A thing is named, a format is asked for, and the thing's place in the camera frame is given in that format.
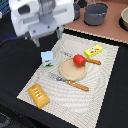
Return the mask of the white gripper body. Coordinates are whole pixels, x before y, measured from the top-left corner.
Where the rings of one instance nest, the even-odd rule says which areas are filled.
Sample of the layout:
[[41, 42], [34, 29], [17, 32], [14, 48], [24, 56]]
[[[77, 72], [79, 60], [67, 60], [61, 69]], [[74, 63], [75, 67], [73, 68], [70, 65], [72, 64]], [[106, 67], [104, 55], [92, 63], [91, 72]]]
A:
[[9, 0], [18, 37], [40, 38], [74, 20], [72, 0]]

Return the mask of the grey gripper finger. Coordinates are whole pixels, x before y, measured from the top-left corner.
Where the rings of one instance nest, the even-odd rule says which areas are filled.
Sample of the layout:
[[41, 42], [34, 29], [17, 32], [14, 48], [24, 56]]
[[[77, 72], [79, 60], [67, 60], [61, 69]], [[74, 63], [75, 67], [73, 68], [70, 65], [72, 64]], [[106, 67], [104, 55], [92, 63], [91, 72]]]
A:
[[62, 38], [62, 34], [63, 34], [63, 27], [58, 27], [56, 30], [57, 33], [57, 38], [61, 39]]
[[34, 41], [34, 43], [35, 43], [35, 45], [36, 45], [37, 47], [40, 47], [39, 38], [35, 38], [35, 39], [33, 39], [33, 41]]

